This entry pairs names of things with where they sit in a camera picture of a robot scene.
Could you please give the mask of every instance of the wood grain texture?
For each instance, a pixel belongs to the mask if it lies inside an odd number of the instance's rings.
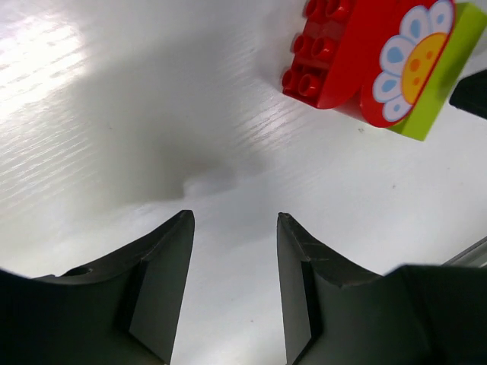
[[[279,211],[380,273],[484,237],[487,123],[446,106],[419,143],[284,97],[303,7],[1,0],[0,265],[61,274],[191,208],[173,364],[282,365]]]

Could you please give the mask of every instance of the yellow flower center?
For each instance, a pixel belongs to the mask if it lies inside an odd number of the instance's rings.
[[[447,39],[445,33],[434,33],[424,38],[409,55],[404,66],[402,88],[404,99],[414,104],[423,88],[441,47]]]

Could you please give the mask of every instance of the green lego brick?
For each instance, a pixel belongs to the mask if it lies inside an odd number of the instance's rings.
[[[412,112],[390,130],[424,141],[487,26],[487,15],[470,3],[457,4],[450,41]]]

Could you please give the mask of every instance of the toy block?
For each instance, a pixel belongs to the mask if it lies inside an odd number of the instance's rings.
[[[455,23],[454,0],[310,0],[283,93],[388,128],[414,109]]]
[[[426,139],[486,26],[487,16],[475,5],[457,4],[456,25],[443,55],[414,110],[400,124],[390,128],[391,130],[419,141]],[[483,90],[479,95],[482,100],[485,99]]]

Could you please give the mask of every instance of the lego stud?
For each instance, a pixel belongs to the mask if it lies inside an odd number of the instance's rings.
[[[301,78],[298,85],[298,93],[303,97],[315,97],[320,90],[320,78],[306,74]]]
[[[284,90],[293,90],[294,92],[298,89],[299,84],[299,73],[288,69],[282,76],[282,88]]]
[[[313,45],[313,38],[310,36],[305,36],[301,34],[296,40],[294,41],[294,45],[292,46],[292,51],[300,57],[309,57],[311,53],[311,47]]]
[[[321,22],[326,19],[326,1],[310,0],[306,5],[304,14],[310,21]]]
[[[326,16],[335,21],[344,21],[351,9],[350,0],[329,0],[326,6]]]
[[[332,59],[336,50],[336,42],[329,37],[317,38],[311,48],[311,55],[314,59],[328,62]]]

